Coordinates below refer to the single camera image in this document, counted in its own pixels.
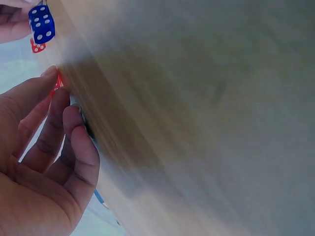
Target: wooden board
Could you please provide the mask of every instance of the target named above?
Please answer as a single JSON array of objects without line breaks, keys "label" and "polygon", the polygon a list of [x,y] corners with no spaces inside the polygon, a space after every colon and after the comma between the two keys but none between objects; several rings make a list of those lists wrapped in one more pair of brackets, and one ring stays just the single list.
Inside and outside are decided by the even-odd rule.
[{"label": "wooden board", "polygon": [[130,235],[315,234],[314,1],[48,4]]}]

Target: palm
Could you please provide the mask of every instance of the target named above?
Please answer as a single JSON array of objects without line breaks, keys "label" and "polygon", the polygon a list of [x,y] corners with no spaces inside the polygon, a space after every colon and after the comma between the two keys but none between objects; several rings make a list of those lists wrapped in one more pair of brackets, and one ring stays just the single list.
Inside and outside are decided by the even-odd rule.
[{"label": "palm", "polygon": [[[42,78],[33,79],[28,86],[34,90],[31,87],[40,83],[44,83]],[[51,104],[47,98],[26,113],[15,128],[16,116],[25,116],[20,103],[25,102],[27,109],[25,100],[32,94],[24,87],[20,85],[14,92],[0,95],[0,140],[3,140],[0,143],[0,235],[67,236],[78,224],[95,189],[98,153],[78,108],[68,106],[69,94],[65,89],[55,93]],[[48,117],[37,142],[19,163],[49,104]],[[55,161],[64,134],[63,150]]]},{"label": "palm", "polygon": [[[40,189],[39,183],[44,181],[40,178],[28,182],[28,187],[21,186],[0,174],[0,184],[3,189],[9,189],[1,196],[1,210],[6,213],[3,223],[4,232],[14,229],[16,235],[69,235],[76,226],[82,213],[76,202],[71,199],[64,189],[51,192],[53,183],[48,184],[47,189]],[[59,195],[61,202],[68,202],[69,206],[63,209],[59,202],[55,202],[54,195]]]}]

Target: dice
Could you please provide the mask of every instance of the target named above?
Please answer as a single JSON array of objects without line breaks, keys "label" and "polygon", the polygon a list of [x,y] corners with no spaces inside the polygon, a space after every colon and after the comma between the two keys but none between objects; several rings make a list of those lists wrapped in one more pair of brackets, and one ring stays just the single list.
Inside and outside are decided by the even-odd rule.
[{"label": "dice", "polygon": [[55,36],[55,22],[46,5],[38,5],[29,11],[29,23],[36,44],[47,43]]},{"label": "dice", "polygon": [[58,79],[57,79],[55,88],[54,88],[54,90],[52,91],[51,94],[54,95],[55,92],[56,92],[60,87],[63,87],[63,78],[62,78],[62,76],[61,76],[60,71],[58,71]]},{"label": "dice", "polygon": [[46,44],[37,44],[34,42],[34,39],[32,38],[30,42],[31,42],[31,50],[33,51],[33,53],[40,53],[46,48]]}]

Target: skin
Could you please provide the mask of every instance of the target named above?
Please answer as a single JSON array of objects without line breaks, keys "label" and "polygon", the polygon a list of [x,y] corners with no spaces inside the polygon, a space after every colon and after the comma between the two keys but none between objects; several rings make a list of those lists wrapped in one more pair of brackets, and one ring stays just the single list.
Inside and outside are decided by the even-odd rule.
[{"label": "skin", "polygon": [[[28,35],[30,4],[1,4],[0,42]],[[99,155],[78,107],[69,106],[68,91],[51,96],[57,73],[52,66],[0,95],[0,236],[68,236],[95,190]],[[37,142],[19,162],[46,117]]]},{"label": "skin", "polygon": [[0,0],[0,43],[18,40],[31,33],[26,0]]}]

